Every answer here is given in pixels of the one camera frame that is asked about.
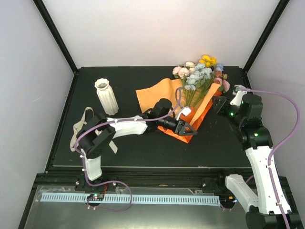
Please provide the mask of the orange wrapping paper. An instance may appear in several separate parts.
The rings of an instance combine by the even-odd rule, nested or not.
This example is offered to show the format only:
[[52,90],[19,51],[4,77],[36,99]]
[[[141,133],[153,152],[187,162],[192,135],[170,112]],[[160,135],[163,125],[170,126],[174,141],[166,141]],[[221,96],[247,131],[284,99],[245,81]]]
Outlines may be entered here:
[[[161,98],[169,99],[172,102],[172,105],[176,106],[175,90],[180,86],[182,86],[181,80],[165,78],[150,88],[137,90],[136,95],[141,111],[144,112],[147,109],[154,107]],[[191,126],[195,130],[199,129],[207,112],[212,107],[212,97],[214,95],[220,96],[222,94],[219,87],[218,84],[213,83],[205,98],[197,105],[191,106],[192,112],[186,119],[190,121]]]

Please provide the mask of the pastel artificial flower bunch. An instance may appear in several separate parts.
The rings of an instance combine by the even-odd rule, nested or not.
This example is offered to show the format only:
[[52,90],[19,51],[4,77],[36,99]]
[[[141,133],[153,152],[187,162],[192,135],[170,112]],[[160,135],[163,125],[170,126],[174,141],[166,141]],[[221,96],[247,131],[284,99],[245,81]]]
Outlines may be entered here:
[[185,106],[195,107],[207,95],[213,83],[220,85],[218,91],[226,93],[230,89],[224,66],[215,57],[203,55],[198,63],[187,61],[173,68],[172,74],[182,81]]

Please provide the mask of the small circuit board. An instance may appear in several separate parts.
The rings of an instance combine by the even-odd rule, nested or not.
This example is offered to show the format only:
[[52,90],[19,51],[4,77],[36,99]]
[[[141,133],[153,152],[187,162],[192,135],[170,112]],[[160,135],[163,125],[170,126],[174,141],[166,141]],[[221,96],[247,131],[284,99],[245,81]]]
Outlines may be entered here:
[[87,201],[103,201],[104,194],[90,194],[87,197]]
[[239,200],[235,196],[220,196],[220,202],[222,203],[236,203]]

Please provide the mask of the black right frame post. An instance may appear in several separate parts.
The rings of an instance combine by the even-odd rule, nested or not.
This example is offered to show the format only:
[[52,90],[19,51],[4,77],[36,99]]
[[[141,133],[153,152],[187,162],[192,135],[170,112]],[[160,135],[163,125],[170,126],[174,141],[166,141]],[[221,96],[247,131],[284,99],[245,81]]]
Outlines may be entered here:
[[270,34],[272,33],[273,29],[275,28],[277,22],[279,21],[280,17],[282,16],[284,10],[286,9],[290,0],[280,0],[273,11],[268,23],[266,24],[262,34],[260,35],[256,45],[254,46],[246,64],[243,67],[243,71],[248,73],[251,69],[253,63],[255,62],[256,58],[258,57],[260,51],[262,50],[264,44],[266,43],[267,39],[269,38]]

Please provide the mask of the white ribbed vase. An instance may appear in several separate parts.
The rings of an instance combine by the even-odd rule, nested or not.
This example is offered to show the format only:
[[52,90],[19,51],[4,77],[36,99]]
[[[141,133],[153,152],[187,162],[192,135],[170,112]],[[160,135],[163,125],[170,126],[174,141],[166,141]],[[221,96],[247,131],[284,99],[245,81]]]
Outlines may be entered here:
[[108,115],[118,113],[119,107],[109,81],[101,78],[95,82],[94,86],[105,113]]

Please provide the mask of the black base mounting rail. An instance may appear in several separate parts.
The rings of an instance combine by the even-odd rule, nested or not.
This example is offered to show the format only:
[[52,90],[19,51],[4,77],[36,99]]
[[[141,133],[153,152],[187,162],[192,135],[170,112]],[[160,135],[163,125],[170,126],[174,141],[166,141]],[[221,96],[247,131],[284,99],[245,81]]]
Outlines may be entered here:
[[225,192],[225,178],[238,174],[244,180],[253,175],[250,168],[107,168],[93,184],[118,180],[130,187],[183,187],[205,192]]

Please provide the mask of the right small circuit board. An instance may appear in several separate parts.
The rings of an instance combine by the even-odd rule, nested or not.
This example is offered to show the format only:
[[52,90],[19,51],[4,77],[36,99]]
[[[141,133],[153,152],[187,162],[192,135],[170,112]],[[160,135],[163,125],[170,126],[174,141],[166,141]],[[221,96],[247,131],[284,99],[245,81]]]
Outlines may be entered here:
[[222,203],[236,203],[239,200],[235,196],[220,196],[220,202]]

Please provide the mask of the cream printed ribbon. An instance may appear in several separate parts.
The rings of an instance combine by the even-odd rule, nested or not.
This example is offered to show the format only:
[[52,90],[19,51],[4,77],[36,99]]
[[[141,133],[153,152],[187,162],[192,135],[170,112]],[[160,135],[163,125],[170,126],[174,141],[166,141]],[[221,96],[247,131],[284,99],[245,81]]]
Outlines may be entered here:
[[[76,140],[77,140],[77,134],[80,133],[80,131],[83,128],[83,126],[85,126],[87,124],[87,122],[85,121],[85,118],[86,118],[86,115],[89,114],[88,113],[89,111],[91,111],[92,114],[94,115],[94,110],[91,107],[88,106],[88,107],[85,108],[80,121],[78,121],[77,123],[75,123],[73,125],[73,132],[74,132],[74,134],[73,134],[73,136],[71,138],[71,141],[70,141],[70,150],[72,152],[76,151],[74,145],[75,145]],[[102,131],[95,130],[95,134],[97,134],[97,136],[100,135],[101,133],[102,133]],[[110,146],[111,150],[116,154],[117,151],[118,151],[118,147],[115,145],[115,143],[113,141],[111,141],[109,143],[109,146]]]

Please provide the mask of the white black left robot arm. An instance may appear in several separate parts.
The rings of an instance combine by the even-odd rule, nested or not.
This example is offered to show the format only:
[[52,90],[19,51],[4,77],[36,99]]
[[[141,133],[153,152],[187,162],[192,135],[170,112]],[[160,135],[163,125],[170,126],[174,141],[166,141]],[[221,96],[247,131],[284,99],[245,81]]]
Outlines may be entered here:
[[85,184],[91,190],[98,190],[102,186],[101,156],[106,147],[117,152],[113,139],[126,135],[142,135],[155,131],[158,127],[170,130],[178,136],[193,136],[197,131],[181,115],[191,112],[184,107],[174,114],[175,108],[168,99],[160,99],[153,108],[144,113],[130,117],[114,119],[104,114],[97,114],[86,122],[77,132],[74,149],[80,153],[83,162],[83,171],[86,175]]

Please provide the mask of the black frame post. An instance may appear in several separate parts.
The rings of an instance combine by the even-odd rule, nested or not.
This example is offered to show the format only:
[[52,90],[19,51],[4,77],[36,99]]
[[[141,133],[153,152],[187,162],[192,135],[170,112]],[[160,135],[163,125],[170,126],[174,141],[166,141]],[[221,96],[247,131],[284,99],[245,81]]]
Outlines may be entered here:
[[67,48],[67,46],[64,43],[64,40],[62,39],[53,19],[51,18],[51,15],[49,11],[47,10],[44,2],[42,0],[33,0],[37,10],[39,11],[40,15],[42,16],[45,24],[47,25],[49,31],[51,32],[54,40],[56,41],[61,53],[63,54],[66,62],[68,63],[70,69],[73,73],[76,73],[78,71],[78,68]]
[[262,34],[260,35],[256,45],[254,46],[246,64],[243,67],[243,71],[248,73],[251,69],[253,63],[255,62],[256,58],[258,57],[260,51],[262,50],[264,44],[266,43],[267,39],[269,38],[270,34],[272,33],[273,29],[275,28],[277,22],[279,21],[280,17],[282,16],[284,10],[286,9],[290,0],[280,0],[273,11],[268,23],[266,24]]

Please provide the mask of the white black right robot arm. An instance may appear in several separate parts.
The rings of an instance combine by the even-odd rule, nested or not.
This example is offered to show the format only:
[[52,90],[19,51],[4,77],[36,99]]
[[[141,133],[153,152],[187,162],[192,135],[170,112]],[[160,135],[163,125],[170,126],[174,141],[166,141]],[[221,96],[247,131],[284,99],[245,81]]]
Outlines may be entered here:
[[215,112],[226,117],[236,129],[250,162],[256,192],[239,174],[217,179],[221,192],[231,191],[245,211],[249,229],[296,229],[302,225],[298,213],[292,211],[280,183],[272,155],[273,142],[269,130],[264,127],[260,96],[237,92],[233,100],[224,96],[212,98]]

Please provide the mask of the black left frame post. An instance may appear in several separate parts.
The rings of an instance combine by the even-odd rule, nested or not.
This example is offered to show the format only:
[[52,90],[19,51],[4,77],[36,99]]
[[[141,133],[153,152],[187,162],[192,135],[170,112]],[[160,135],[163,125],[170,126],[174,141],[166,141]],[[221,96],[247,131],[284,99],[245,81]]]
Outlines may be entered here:
[[47,10],[44,2],[42,0],[33,0],[37,10],[39,11],[40,15],[42,16],[45,24],[47,25],[49,31],[51,32],[54,40],[56,41],[61,53],[63,54],[66,62],[68,63],[70,69],[73,73],[76,73],[78,71],[78,68],[67,48],[67,46],[64,43],[64,40],[62,39],[53,19],[51,18],[51,15],[49,11]]

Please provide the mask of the left small circuit board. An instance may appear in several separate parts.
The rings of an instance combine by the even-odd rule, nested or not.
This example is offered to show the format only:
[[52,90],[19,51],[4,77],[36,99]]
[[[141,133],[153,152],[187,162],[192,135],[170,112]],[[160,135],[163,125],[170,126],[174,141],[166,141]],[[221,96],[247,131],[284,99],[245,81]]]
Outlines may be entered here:
[[90,194],[87,197],[87,201],[103,201],[104,194]]

